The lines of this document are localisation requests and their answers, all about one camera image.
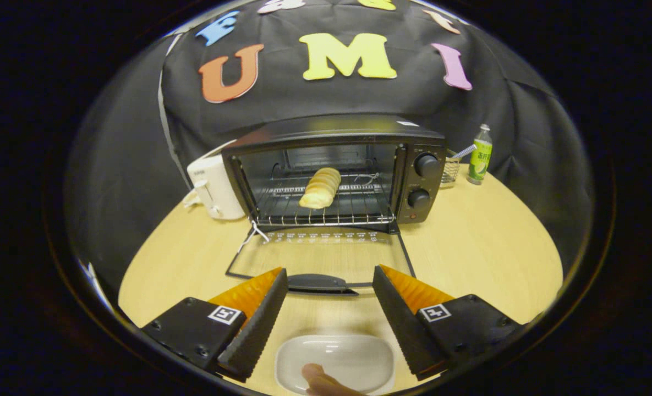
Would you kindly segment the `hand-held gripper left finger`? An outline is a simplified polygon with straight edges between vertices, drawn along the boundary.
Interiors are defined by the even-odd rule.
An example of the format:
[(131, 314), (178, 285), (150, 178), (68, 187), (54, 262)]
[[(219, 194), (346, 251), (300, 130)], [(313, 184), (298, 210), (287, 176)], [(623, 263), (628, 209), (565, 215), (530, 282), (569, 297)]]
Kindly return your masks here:
[(277, 267), (208, 301), (188, 296), (142, 330), (203, 371), (245, 382), (262, 355), (287, 291), (286, 269)]

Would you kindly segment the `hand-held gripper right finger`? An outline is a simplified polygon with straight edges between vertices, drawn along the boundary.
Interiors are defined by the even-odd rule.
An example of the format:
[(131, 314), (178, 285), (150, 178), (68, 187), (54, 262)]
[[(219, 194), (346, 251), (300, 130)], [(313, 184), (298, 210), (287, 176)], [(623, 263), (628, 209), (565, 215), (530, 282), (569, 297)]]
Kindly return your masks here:
[(388, 266), (376, 266), (372, 287), (419, 380), (467, 368), (523, 329), (477, 295), (454, 298)]

